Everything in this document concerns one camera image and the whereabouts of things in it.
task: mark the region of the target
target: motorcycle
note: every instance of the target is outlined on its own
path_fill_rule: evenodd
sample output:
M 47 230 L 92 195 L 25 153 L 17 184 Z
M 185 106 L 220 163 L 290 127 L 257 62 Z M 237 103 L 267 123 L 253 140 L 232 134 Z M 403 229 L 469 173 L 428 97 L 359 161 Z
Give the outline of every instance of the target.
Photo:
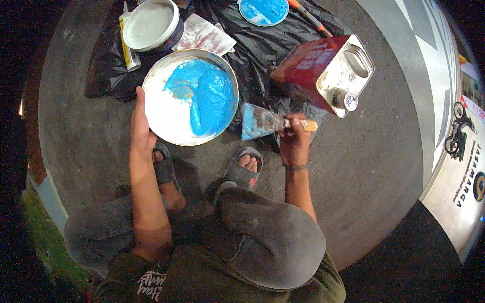
M 453 105 L 453 114 L 456 119 L 453 121 L 451 136 L 446 138 L 445 150 L 453 159 L 458 158 L 461 162 L 465 153 L 465 143 L 467 142 L 467 134 L 462 132 L 462 129 L 468 126 L 474 133 L 476 133 L 476 129 L 471 118 L 467 116 L 467 112 L 461 102 L 456 102 Z

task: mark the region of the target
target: metal can cap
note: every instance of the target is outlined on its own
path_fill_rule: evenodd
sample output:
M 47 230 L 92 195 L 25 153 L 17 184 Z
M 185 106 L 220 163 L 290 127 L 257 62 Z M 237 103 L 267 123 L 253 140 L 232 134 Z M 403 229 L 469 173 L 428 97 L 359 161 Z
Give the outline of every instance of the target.
M 339 107 L 346 109 L 349 112 L 354 111 L 358 105 L 357 95 L 347 90 L 337 89 L 335 100 Z

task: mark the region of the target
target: paint can lid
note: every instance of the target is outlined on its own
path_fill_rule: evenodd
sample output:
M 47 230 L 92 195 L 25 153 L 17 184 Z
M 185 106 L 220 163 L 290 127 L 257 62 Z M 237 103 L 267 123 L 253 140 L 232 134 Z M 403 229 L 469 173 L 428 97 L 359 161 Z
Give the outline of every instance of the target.
M 258 26 L 276 25 L 290 11 L 288 0 L 238 0 L 238 4 L 242 17 Z
M 338 107 L 352 112 L 357 108 L 358 98 L 355 93 L 338 88 L 335 91 L 335 103 Z

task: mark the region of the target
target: brush handle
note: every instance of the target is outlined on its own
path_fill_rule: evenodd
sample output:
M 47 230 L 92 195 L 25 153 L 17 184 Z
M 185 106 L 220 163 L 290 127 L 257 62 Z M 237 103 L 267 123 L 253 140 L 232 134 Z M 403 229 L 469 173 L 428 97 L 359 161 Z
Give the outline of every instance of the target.
M 305 131 L 316 131 L 318 129 L 318 124 L 314 120 L 303 120 L 300 119 L 300 122 L 302 123 L 303 127 L 305 128 Z M 285 123 L 283 124 L 285 128 L 290 128 L 291 124 L 290 121 L 285 119 Z

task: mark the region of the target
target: man's right hand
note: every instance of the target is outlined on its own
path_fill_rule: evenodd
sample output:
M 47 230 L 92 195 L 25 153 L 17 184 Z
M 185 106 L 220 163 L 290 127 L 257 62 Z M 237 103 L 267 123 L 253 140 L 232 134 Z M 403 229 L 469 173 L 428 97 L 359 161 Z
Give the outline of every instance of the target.
M 305 131 L 300 119 L 307 119 L 307 117 L 302 112 L 297 112 L 288 114 L 285 118 L 290 121 L 291 129 L 279 131 L 283 165 L 292 167 L 306 165 L 311 132 Z

